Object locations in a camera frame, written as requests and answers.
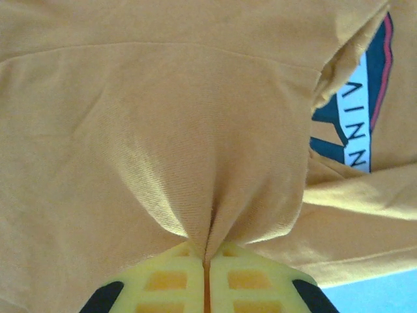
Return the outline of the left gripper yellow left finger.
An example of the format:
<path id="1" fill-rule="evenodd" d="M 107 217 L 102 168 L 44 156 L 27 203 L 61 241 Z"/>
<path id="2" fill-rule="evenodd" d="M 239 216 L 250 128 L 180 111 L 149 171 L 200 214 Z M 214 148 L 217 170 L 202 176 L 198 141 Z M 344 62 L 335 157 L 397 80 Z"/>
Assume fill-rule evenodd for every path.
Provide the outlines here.
<path id="1" fill-rule="evenodd" d="M 109 279 L 81 311 L 204 312 L 203 262 L 188 243 L 181 243 Z"/>

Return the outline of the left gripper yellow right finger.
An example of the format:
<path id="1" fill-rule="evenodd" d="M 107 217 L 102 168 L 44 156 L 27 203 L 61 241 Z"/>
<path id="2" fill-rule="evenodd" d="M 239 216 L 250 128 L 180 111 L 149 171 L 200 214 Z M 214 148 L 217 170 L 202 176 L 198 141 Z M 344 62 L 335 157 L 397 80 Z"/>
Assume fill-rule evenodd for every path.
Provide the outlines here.
<path id="1" fill-rule="evenodd" d="M 211 259 L 209 282 L 211 312 L 338 311 L 308 274 L 233 243 Z"/>

